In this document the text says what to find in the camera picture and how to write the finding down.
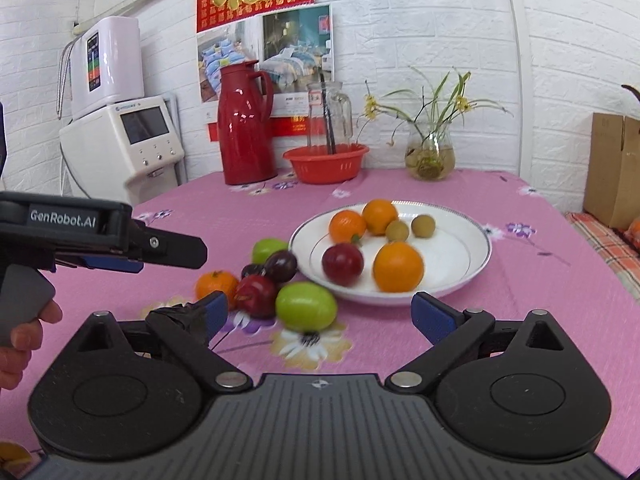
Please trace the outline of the person's left hand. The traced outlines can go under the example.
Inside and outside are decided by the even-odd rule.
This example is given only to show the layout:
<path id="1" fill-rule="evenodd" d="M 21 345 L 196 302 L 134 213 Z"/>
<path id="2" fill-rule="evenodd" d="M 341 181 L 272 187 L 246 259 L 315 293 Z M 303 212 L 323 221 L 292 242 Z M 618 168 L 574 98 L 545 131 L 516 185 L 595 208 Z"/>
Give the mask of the person's left hand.
<path id="1" fill-rule="evenodd" d="M 0 351 L 0 387 L 15 389 L 22 381 L 24 371 L 32 358 L 32 352 L 42 345 L 42 324 L 55 324 L 62 320 L 63 312 L 54 301 L 49 301 L 38 316 L 11 332 L 10 344 Z"/>

